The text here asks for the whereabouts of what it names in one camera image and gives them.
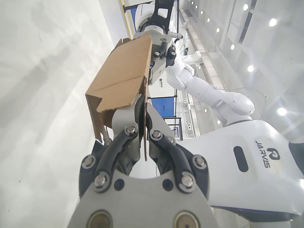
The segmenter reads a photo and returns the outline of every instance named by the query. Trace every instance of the cardboard box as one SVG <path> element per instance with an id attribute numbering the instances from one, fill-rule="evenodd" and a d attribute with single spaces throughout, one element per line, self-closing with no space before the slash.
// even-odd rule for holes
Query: cardboard box
<path id="1" fill-rule="evenodd" d="M 96 139 L 109 138 L 104 126 L 112 128 L 117 108 L 131 106 L 139 93 L 147 101 L 151 50 L 149 34 L 120 40 L 99 70 L 85 95 Z"/>

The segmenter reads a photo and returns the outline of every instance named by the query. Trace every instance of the yellow stripe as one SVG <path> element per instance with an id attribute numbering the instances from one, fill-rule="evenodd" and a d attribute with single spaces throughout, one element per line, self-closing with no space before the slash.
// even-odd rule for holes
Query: yellow stripe
<path id="1" fill-rule="evenodd" d="M 131 27 L 132 35 L 134 35 L 133 28 L 132 28 L 132 24 L 131 24 L 130 17 L 129 17 L 129 13 L 128 13 L 128 12 L 126 12 L 126 13 L 127 13 L 127 15 L 128 15 L 128 19 L 129 19 L 129 23 L 130 23 L 130 27 Z"/>
<path id="2" fill-rule="evenodd" d="M 128 23 L 127 23 L 126 14 L 125 14 L 125 12 L 124 12 L 123 3 L 122 3 L 121 0 L 120 0 L 120 5 L 121 5 L 121 8 L 122 8 L 122 10 L 123 10 L 123 15 L 124 15 L 125 20 L 126 20 L 126 25 L 127 25 L 127 28 L 128 28 L 128 33 L 129 33 L 130 39 L 132 39 L 132 38 L 133 38 L 133 35 L 131 35 L 131 33 L 130 33 L 130 29 L 129 29 L 129 26 L 128 26 Z"/>

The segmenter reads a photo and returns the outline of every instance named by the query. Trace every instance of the black oval slot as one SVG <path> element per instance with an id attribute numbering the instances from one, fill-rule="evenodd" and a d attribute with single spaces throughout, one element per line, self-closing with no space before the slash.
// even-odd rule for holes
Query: black oval slot
<path id="1" fill-rule="evenodd" d="M 240 171 L 241 172 L 248 171 L 248 164 L 242 147 L 236 146 L 233 148 L 233 151 L 235 158 L 237 160 L 237 166 L 239 167 Z"/>

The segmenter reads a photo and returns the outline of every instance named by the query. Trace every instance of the ceiling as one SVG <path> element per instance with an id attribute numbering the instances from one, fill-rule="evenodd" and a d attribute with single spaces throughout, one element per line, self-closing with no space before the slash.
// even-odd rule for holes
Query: ceiling
<path id="1" fill-rule="evenodd" d="M 291 142 L 304 142 L 304 0 L 252 1 L 190 0 L 187 6 L 225 86 L 249 87 L 239 91 L 255 104 L 253 118 L 262 117 Z M 270 27 L 272 18 L 277 24 Z M 280 107 L 285 116 L 278 115 Z"/>

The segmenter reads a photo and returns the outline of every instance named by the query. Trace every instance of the recessed light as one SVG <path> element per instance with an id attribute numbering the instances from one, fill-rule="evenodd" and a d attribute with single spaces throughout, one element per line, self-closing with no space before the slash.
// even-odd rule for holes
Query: recessed light
<path id="1" fill-rule="evenodd" d="M 284 108 L 279 108 L 278 109 L 278 114 L 279 115 L 285 115 L 287 113 L 287 111 Z"/>
<path id="2" fill-rule="evenodd" d="M 274 18 L 272 18 L 272 19 L 269 21 L 269 26 L 270 26 L 270 27 L 273 27 L 273 26 L 275 26 L 276 24 L 277 24 L 277 20 L 274 19 Z"/>
<path id="3" fill-rule="evenodd" d="M 249 72 L 252 72 L 252 71 L 253 71 L 253 66 L 252 66 L 252 65 L 249 65 L 248 68 L 247 68 L 247 70 L 248 70 Z"/>

